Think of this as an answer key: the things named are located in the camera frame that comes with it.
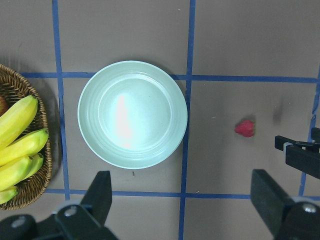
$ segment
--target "gray floor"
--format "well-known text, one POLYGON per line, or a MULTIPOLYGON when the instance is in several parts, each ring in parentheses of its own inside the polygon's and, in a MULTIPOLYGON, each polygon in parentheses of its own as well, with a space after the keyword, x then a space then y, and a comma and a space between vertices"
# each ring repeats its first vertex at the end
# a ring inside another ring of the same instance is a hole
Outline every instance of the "gray floor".
MULTIPOLYGON (((110 170, 105 225, 120 239, 273 238, 248 199, 251 172, 265 169, 288 194, 301 193, 302 173, 285 164, 274 137, 308 140, 320 81, 320 1, 0 2, 0 63, 43 98, 55 163, 47 192, 1 211, 0 220, 17 213, 43 220, 65 200, 81 199, 97 171, 110 170), (77 121, 90 77, 124 60, 171 74, 190 106, 188 145, 134 175, 90 151, 77 121), (234 133, 243 118, 256 121, 254 137, 234 133)), ((302 190, 320 197, 320 180, 307 175, 302 190)))

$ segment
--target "bolt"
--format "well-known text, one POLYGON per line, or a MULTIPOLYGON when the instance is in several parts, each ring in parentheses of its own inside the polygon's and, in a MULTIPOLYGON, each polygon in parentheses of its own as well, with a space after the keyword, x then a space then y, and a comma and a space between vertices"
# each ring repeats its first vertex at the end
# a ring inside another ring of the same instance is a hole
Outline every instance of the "bolt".
POLYGON ((26 221, 26 217, 25 216, 20 216, 17 220, 14 220, 12 223, 11 223, 11 227, 12 228, 18 228, 20 226, 22 226, 23 224, 25 224, 25 221, 26 221))
POLYGON ((314 206, 313 204, 310 204, 310 203, 305 203, 302 205, 302 207, 307 213, 314 214, 317 211, 316 206, 314 206))
POLYGON ((75 215, 76 212, 77 212, 77 207, 76 206, 71 206, 70 208, 65 210, 64 215, 66 217, 71 217, 71 216, 75 215))

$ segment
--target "red strawberry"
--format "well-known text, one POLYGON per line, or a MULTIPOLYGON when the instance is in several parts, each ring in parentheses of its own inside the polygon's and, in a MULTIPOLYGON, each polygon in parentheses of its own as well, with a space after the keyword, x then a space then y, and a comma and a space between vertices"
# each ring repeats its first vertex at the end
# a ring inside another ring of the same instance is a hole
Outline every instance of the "red strawberry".
POLYGON ((6 99, 0 95, 0 117, 8 110, 6 99))
POLYGON ((234 131, 246 138, 250 138, 255 135, 255 123, 250 120, 245 120, 236 126, 234 131))

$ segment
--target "plate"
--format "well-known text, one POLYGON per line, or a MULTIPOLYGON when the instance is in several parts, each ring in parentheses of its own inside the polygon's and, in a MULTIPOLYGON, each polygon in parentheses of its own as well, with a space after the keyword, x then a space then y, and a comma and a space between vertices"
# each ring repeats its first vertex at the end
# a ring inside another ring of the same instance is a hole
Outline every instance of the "plate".
POLYGON ((181 143, 188 121, 176 82, 141 61, 121 61, 98 71, 81 93, 77 118, 89 148, 125 169, 167 159, 181 143))

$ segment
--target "fruit basket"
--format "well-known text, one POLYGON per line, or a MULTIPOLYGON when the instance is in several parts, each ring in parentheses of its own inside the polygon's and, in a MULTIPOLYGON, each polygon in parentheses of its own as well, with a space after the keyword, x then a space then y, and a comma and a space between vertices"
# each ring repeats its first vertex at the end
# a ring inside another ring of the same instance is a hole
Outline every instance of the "fruit basket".
MULTIPOLYGON (((0 95, 5 98, 9 107, 28 95, 37 98, 37 114, 21 136, 42 128, 48 130, 45 106, 36 89, 21 74, 2 64, 0 64, 0 95)), ((44 193, 52 176, 50 137, 40 153, 43 155, 42 167, 31 177, 16 184, 18 195, 6 203, 0 204, 0 210, 23 208, 35 202, 44 193)))

